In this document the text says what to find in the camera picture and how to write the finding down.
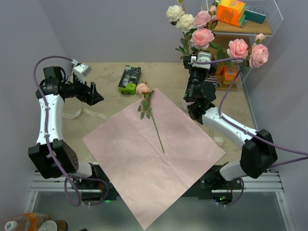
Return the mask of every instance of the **bottle cap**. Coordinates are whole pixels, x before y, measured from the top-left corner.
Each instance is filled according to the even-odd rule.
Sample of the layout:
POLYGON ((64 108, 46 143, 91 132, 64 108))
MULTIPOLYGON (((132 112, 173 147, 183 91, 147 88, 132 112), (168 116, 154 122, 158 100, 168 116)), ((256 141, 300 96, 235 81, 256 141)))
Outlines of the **bottle cap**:
POLYGON ((44 222, 38 229, 38 231, 57 231, 57 230, 58 230, 57 223, 54 222, 53 220, 48 220, 44 222))
POLYGON ((5 231, 12 231, 12 230, 15 230, 17 228, 17 222, 12 220, 12 221, 9 221, 8 223, 5 224, 4 226, 4 230, 5 231))

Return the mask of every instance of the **can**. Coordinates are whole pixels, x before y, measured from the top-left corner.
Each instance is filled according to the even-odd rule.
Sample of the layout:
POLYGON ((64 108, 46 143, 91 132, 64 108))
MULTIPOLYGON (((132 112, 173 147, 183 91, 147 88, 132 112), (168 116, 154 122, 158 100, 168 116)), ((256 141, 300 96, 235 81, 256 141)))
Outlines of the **can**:
POLYGON ((67 231, 68 226, 64 220, 48 220, 44 222, 38 231, 67 231))

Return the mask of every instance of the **robotic arm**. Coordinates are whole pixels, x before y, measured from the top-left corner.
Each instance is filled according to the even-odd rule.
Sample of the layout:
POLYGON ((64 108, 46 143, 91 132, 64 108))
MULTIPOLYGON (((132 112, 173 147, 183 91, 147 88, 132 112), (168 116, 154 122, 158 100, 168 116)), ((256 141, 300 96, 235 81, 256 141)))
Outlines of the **robotic arm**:
POLYGON ((62 134, 62 111, 66 98, 76 97, 88 105, 94 105, 104 98, 97 92, 95 83, 90 87, 85 82, 85 77, 91 71, 86 64, 80 64, 75 60, 73 68, 73 82, 63 78, 61 67, 50 66, 43 69, 45 79, 41 81, 40 88, 43 91, 48 103, 48 123, 45 124, 45 102, 39 91, 36 91, 41 117, 40 130, 36 146, 28 149, 29 157, 37 170, 44 178, 57 178, 62 176, 62 172, 49 155, 49 150, 45 139, 45 126, 48 126, 48 139, 55 152, 57 159, 67 173, 76 177, 89 177, 92 175, 90 164, 78 161, 76 153, 64 142, 62 134))
POLYGON ((274 147, 269 146, 256 138, 252 138, 247 132, 273 142, 271 134, 265 129, 256 131, 229 118, 227 115, 219 114, 218 108, 212 104, 216 99, 215 86, 207 81, 208 76, 214 76, 216 64, 195 64, 193 61, 210 62, 213 57, 208 52, 200 52, 198 55, 186 56, 183 60, 184 66, 189 70, 190 77, 185 91, 184 100, 193 102, 188 105, 188 112, 193 120, 200 124, 206 124, 225 134, 237 146, 242 148, 240 161, 227 163, 209 174, 205 180, 210 189, 219 189, 227 181, 243 176, 258 178, 276 160, 277 154, 274 147), (222 116, 235 125, 243 128, 246 132, 230 125, 222 116))

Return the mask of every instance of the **gray floor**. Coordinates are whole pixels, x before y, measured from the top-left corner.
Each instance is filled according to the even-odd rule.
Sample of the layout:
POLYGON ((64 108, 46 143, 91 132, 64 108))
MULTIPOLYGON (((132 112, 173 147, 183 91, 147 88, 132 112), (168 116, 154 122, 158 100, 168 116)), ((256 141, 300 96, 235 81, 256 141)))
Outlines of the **gray floor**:
MULTIPOLYGON (((72 207, 63 192, 40 192, 35 212, 67 221, 69 231, 142 231, 125 203, 104 202, 88 209, 72 207)), ((214 201, 180 198, 147 231, 284 231, 276 194, 246 192, 233 206, 214 201)))

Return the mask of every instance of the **pink paper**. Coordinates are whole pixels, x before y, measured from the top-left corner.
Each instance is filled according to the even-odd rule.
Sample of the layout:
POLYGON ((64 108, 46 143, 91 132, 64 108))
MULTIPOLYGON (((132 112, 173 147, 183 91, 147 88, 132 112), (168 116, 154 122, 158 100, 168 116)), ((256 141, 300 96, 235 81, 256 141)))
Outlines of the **pink paper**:
POLYGON ((215 142, 160 90, 152 95, 152 119, 140 120, 141 100, 83 138, 143 229, 151 225, 224 154, 215 142))

